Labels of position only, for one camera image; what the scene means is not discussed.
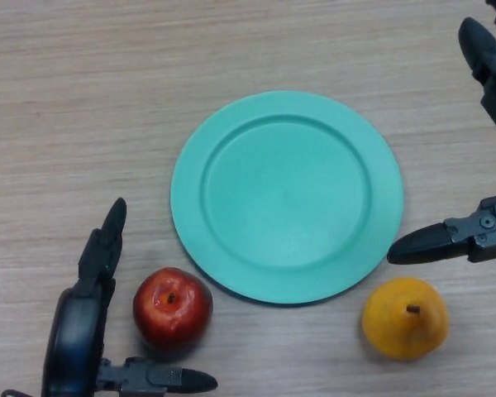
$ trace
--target table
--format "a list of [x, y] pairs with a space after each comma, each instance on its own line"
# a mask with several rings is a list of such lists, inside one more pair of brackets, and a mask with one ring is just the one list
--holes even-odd
[[[496, 194], [496, 127], [457, 42], [483, 0], [0, 0], [0, 392], [40, 393], [55, 303], [112, 202], [129, 211], [105, 337], [141, 354], [131, 299], [151, 272], [196, 272], [174, 232], [169, 185], [194, 128], [251, 93], [333, 97], [383, 133], [403, 171], [400, 235], [463, 217]], [[372, 354], [372, 289], [422, 277], [451, 311], [445, 344], [411, 365]], [[214, 397], [496, 397], [496, 261], [382, 263], [325, 303], [277, 309], [210, 285], [212, 326], [178, 364]]]

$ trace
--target apple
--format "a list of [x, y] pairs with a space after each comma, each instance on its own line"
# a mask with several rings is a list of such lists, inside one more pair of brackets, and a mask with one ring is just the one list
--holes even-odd
[[193, 345], [203, 336], [211, 321], [213, 299], [198, 277], [165, 267], [141, 283], [132, 312], [147, 344], [173, 352]]

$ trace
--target apple stem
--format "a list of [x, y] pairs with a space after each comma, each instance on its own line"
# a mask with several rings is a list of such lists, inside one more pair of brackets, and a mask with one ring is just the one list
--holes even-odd
[[409, 304], [408, 306], [406, 306], [406, 311], [408, 313], [419, 314], [421, 312], [421, 307], [417, 306], [416, 304]]

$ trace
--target teal plate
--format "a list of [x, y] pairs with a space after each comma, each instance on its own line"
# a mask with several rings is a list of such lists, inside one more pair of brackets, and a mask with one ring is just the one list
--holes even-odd
[[243, 98], [210, 116], [174, 167], [174, 226], [209, 277], [249, 299], [339, 294], [385, 257], [403, 182], [384, 138], [313, 93]]

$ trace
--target screw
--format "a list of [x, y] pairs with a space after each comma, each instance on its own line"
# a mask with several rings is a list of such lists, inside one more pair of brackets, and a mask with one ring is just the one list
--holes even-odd
[[494, 224], [496, 222], [494, 221], [494, 218], [493, 217], [482, 217], [480, 220], [479, 220], [479, 224], [484, 227], [485, 229], [492, 229], [494, 227]]

